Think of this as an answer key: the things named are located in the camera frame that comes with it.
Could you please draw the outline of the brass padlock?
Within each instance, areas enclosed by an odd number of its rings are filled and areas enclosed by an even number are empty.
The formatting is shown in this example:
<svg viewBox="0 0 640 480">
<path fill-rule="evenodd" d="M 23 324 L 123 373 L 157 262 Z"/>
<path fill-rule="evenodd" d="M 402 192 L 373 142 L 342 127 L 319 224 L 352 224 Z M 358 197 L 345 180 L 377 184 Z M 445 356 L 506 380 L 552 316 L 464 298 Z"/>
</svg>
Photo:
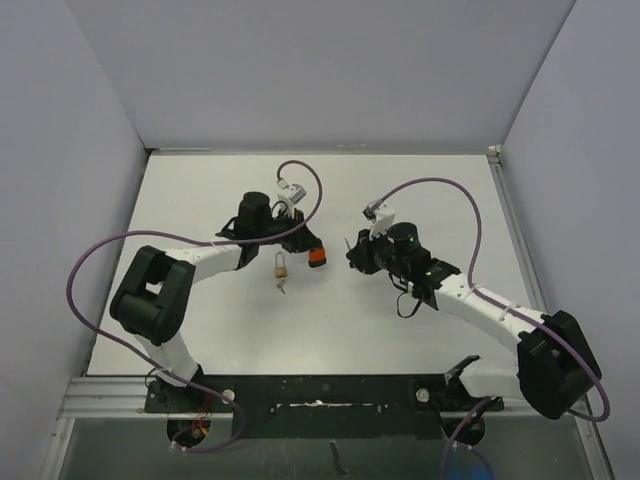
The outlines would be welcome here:
<svg viewBox="0 0 640 480">
<path fill-rule="evenodd" d="M 285 279 L 288 276 L 286 257 L 282 251 L 277 252 L 274 257 L 274 276 L 276 279 Z"/>
</svg>

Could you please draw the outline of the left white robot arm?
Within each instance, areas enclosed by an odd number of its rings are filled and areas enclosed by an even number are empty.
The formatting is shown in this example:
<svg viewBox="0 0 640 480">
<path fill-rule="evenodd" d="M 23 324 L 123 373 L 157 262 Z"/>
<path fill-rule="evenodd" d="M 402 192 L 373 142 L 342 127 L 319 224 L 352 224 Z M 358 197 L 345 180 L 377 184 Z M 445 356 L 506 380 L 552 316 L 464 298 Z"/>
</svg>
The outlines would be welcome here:
<svg viewBox="0 0 640 480">
<path fill-rule="evenodd" d="M 169 384 L 168 399 L 180 410 L 200 405 L 204 387 L 196 380 L 200 365 L 180 333 L 192 286 L 220 273 L 246 267 L 262 244 L 278 245 L 288 253 L 306 253 L 308 265 L 326 263 L 322 240 L 305 225 L 302 211 L 282 198 L 283 211 L 273 214 L 269 197 L 246 193 L 238 213 L 217 234 L 218 245 L 187 249 L 140 248 L 109 307 L 111 318 L 133 335 Z"/>
</svg>

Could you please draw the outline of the orange black padlock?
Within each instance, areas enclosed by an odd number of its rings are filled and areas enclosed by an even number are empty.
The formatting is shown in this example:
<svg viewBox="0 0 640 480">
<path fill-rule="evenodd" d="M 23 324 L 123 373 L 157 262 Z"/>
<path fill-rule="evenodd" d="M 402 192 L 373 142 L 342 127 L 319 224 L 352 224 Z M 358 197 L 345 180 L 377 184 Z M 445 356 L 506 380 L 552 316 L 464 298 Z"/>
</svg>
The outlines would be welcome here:
<svg viewBox="0 0 640 480">
<path fill-rule="evenodd" d="M 327 263 L 326 251 L 324 247 L 317 247 L 308 251 L 308 266 L 318 268 Z"/>
</svg>

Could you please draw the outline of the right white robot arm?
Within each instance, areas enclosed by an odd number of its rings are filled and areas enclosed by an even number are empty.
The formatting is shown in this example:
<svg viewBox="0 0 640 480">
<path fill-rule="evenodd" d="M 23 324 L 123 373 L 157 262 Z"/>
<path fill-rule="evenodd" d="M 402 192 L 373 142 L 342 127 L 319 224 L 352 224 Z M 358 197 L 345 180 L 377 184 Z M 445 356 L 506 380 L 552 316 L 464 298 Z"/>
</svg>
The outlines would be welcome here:
<svg viewBox="0 0 640 480">
<path fill-rule="evenodd" d="M 445 395 L 452 406 L 466 409 L 479 398 L 502 397 L 558 419 L 601 388 L 601 370 L 572 315 L 522 307 L 472 284 L 458 267 L 422 247 L 414 224 L 401 222 L 378 236 L 362 230 L 346 258 L 362 274 L 387 273 L 419 304 L 465 321 L 514 356 L 511 364 L 475 356 L 450 370 Z"/>
</svg>

